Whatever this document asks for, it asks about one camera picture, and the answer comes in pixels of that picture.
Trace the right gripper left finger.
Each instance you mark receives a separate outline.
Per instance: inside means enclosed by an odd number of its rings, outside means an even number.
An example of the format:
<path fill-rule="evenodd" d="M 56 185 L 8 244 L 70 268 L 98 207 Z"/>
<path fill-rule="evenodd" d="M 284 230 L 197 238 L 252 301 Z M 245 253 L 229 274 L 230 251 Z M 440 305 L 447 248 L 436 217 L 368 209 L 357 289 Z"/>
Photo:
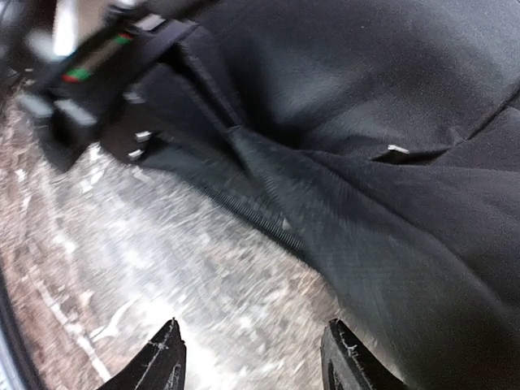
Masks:
<path fill-rule="evenodd" d="M 186 346 L 172 318 L 98 390 L 183 390 L 185 375 Z"/>

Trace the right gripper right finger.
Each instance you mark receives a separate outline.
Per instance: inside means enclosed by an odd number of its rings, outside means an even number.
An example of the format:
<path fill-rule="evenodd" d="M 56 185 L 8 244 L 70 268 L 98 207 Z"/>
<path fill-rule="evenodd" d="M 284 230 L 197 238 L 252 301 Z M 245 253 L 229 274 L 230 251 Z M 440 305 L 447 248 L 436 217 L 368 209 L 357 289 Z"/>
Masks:
<path fill-rule="evenodd" d="M 325 327 L 320 353 L 325 390 L 406 389 L 339 319 Z"/>

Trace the black student bag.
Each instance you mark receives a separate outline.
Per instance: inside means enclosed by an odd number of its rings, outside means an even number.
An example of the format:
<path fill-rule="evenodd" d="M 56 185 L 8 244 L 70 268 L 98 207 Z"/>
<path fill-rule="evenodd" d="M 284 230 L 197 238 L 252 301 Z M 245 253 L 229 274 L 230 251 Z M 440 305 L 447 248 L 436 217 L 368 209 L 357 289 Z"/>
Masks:
<path fill-rule="evenodd" d="M 406 383 L 518 388 L 518 2 L 153 6 L 213 37 L 224 154 Z"/>

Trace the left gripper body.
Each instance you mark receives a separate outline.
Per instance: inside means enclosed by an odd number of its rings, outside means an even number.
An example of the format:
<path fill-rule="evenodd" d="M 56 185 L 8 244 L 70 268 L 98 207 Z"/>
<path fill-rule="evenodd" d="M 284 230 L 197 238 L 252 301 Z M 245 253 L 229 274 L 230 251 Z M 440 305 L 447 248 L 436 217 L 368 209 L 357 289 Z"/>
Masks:
<path fill-rule="evenodd" d="M 126 16 L 49 65 L 18 97 L 50 164 L 69 170 L 101 134 L 125 90 L 196 24 Z"/>

